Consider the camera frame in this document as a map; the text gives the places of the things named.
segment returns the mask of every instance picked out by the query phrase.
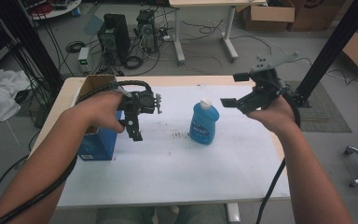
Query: pants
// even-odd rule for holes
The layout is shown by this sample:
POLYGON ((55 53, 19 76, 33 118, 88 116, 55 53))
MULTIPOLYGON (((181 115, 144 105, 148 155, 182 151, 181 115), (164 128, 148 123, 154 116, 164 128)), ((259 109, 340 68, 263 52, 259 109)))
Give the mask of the pants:
MULTIPOLYGON (((97 224, 152 224, 154 207, 107 208, 97 211, 97 224)), ((179 206, 175 224, 227 224, 223 204, 179 206)))

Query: bottle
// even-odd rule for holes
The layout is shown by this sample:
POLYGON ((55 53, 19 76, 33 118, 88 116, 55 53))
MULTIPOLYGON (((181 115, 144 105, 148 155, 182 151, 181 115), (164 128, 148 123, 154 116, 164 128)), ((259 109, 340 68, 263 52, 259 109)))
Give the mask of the bottle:
POLYGON ((190 137, 198 143, 210 145, 214 138, 215 123, 219 119, 219 112, 206 98, 202 98, 199 103, 195 104, 193 110, 190 137))

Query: person's left arm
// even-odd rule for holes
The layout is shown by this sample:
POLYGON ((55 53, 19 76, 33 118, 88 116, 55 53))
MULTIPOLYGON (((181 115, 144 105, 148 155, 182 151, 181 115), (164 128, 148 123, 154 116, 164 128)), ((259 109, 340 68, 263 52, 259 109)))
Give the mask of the person's left arm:
MULTIPOLYGON (((89 126, 110 128, 122 133, 124 127, 116 118, 120 102, 121 94, 107 91, 65 110, 0 198, 0 217, 32 199, 62 175, 76 156, 89 126)), ((63 185, 11 222, 48 223, 63 185)))

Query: hand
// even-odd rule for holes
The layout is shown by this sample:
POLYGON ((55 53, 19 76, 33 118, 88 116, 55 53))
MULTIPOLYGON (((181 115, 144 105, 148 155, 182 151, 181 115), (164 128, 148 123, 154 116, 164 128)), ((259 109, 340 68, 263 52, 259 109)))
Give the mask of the hand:
POLYGON ((103 91, 75 105, 72 109, 82 114, 90 126, 109 128, 122 133, 124 127, 116 117, 121 98, 122 94, 115 91, 103 91))
POLYGON ((274 100, 268 108, 249 112, 246 116, 260 121, 276 134, 285 132, 287 125, 296 125, 293 110, 282 96, 274 100))

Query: white bottle cap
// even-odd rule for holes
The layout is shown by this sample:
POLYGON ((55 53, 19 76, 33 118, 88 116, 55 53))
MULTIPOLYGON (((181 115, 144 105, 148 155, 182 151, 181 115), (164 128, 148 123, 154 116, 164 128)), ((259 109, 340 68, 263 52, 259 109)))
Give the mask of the white bottle cap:
POLYGON ((202 98, 200 101, 200 105, 201 105, 202 109, 207 110, 207 109, 211 108, 212 103, 207 98, 202 98))

